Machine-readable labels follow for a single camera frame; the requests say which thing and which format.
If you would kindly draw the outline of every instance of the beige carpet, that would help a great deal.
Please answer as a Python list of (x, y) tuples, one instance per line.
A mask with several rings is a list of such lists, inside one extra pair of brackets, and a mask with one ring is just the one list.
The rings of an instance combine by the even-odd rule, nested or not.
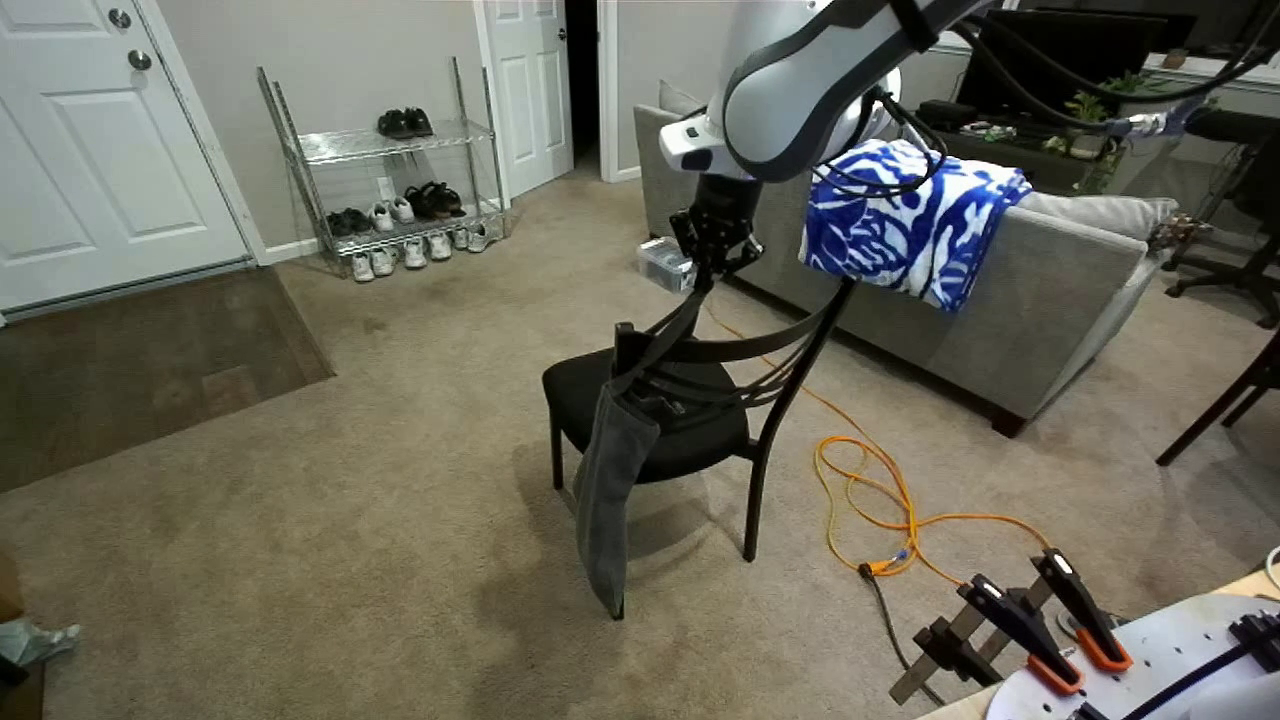
[[(517, 235), (374, 287), (284, 269), (336, 376), (0, 497), (38, 619), (86, 625), (50, 711), (201, 718), (916, 718), (897, 707), (871, 594), (820, 548), (796, 405), (736, 558), (745, 466), (634, 503), (627, 619), (597, 608), (551, 497), (541, 370), (654, 322), (635, 185), (551, 185)], [(766, 330), (723, 292), (720, 316)], [(1280, 539), (1280, 407), (1153, 458), (1251, 359), (1244, 314), (1150, 292), (1101, 363), (1019, 441), (851, 350), (811, 376), (908, 470), (919, 509), (1044, 528), (1101, 606), (1139, 616), (1250, 574)], [(865, 558), (894, 539), (855, 528)], [(1030, 543), (933, 537), (945, 568), (1024, 585)], [(905, 631), (953, 616), (923, 574), (889, 585)]]

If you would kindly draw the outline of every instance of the black chair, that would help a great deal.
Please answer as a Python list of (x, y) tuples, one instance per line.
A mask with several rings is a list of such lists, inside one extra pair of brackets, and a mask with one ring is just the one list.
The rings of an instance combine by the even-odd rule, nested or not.
[[(755, 561), (768, 447), (809, 370), (818, 363), (823, 342), (832, 337), (847, 292), (851, 292), (851, 279), (842, 279), (842, 287), (820, 314), (772, 337), (753, 337), (753, 342), (689, 337), (672, 353), (666, 353), (635, 385), (642, 405), (666, 416), (661, 441), (650, 451), (635, 484), (691, 476), (727, 458), (753, 462), (745, 561)], [(727, 376), (727, 363), (762, 359), (786, 350), (787, 358), (768, 363), (768, 374), (755, 376), (753, 385), (736, 385)], [(572, 358), (545, 374), (545, 398), (551, 411), (556, 492), (563, 488), (559, 437), (568, 437), (576, 451), (593, 445), (597, 398), (608, 374), (614, 374), (614, 350)], [(768, 407), (762, 437), (753, 437), (748, 427), (748, 407)]]
[(1280, 332), (1274, 332), (1270, 350), (1236, 376), (1236, 385), (1222, 401), (1210, 405), (1206, 416), (1195, 416), (1185, 437), (1175, 437), (1158, 458), (1158, 466), (1172, 466), (1226, 411), (1226, 427), (1233, 427), (1270, 390), (1280, 390)]
[(1278, 197), (1280, 120), (1201, 110), (1189, 115), (1189, 135), (1244, 143), (1239, 165), (1222, 199), (1233, 199), (1239, 211), (1255, 217), (1266, 245), (1250, 251), (1244, 263), (1181, 251), (1170, 269), (1189, 263), (1189, 269), (1201, 269), (1201, 275), (1181, 275), (1175, 285), (1170, 285), (1170, 298), (1185, 298), (1189, 287), (1201, 287), (1201, 285), (1226, 285), (1260, 310), (1260, 322), (1255, 322), (1260, 330), (1278, 330), (1280, 285), (1270, 275), (1270, 269), (1280, 258), (1280, 197)]

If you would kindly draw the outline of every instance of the orange extension cord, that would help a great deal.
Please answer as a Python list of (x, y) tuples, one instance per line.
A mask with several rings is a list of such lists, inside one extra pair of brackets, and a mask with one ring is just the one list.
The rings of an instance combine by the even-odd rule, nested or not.
[[(706, 306), (706, 310), (727, 337), (745, 337), (739, 330), (720, 322), (713, 306)], [(851, 568), (851, 574), (869, 568), (871, 578), (900, 578), (900, 574), (914, 568), (914, 561), (919, 561), (919, 568), (930, 568), (933, 578), (941, 578), (953, 587), (960, 587), (960, 580), (953, 574), (935, 568), (930, 561), (930, 551), (923, 551), (923, 533), (941, 528), (941, 524), (1003, 524), (1003, 528), (1019, 528), (1030, 539), (1049, 548), (1049, 539), (1030, 520), (1018, 520), (1018, 517), (1003, 517), (1003, 513), (935, 513), (935, 517), (919, 517), (916, 499), (914, 499), (914, 488), (908, 488), (908, 476), (897, 466), (897, 458), (886, 445), (877, 445), (838, 401), (828, 401), (823, 394), (811, 394), (809, 385), (801, 394), (811, 405), (828, 407), (832, 416), (842, 416), (847, 424), (847, 431), (828, 431), (811, 447), (811, 476), (828, 497), (823, 543), (845, 568)], [(897, 517), (894, 520), (871, 517), (865, 503), (855, 503), (855, 497), (851, 497), (855, 488), (869, 488), (869, 492), (886, 497), (897, 509)], [(889, 558), (889, 561), (855, 561), (851, 551), (845, 551), (842, 539), (838, 539), (842, 499), (865, 524), (900, 537), (905, 551)]]

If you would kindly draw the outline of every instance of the chair backrest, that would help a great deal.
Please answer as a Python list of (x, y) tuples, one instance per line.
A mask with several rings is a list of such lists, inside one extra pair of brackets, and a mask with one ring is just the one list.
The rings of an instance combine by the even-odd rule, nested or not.
[[(818, 310), (811, 316), (768, 332), (768, 337), (739, 337), (739, 342), (681, 342), (678, 350), (666, 353), (661, 363), (654, 363), (643, 374), (643, 385), (689, 405), (689, 407), (766, 407), (768, 405), (768, 422), (755, 437), (755, 447), (768, 447), (786, 411), (794, 407), (809, 370), (818, 363), (820, 350), (828, 345), (847, 298), (851, 298), (851, 279), (842, 279), (832, 299), (823, 310)], [(766, 376), (727, 390), (706, 390), (698, 385), (698, 374), (681, 374), (686, 363), (739, 363), (739, 359), (766, 359), (772, 353), (794, 350), (786, 359), (768, 363)]]

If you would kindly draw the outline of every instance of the chair seat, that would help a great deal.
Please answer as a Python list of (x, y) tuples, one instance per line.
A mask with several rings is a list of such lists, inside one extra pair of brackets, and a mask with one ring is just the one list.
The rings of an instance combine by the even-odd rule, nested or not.
[[(593, 358), (572, 358), (545, 374), (545, 394), (559, 431), (584, 451), (593, 445), (597, 398), (608, 380), (614, 350)], [(720, 363), (666, 363), (669, 374), (700, 390), (732, 390)], [(661, 445), (642, 470), (642, 484), (672, 479), (720, 466), (753, 445), (748, 411), (713, 411), (706, 424), (666, 427)]]

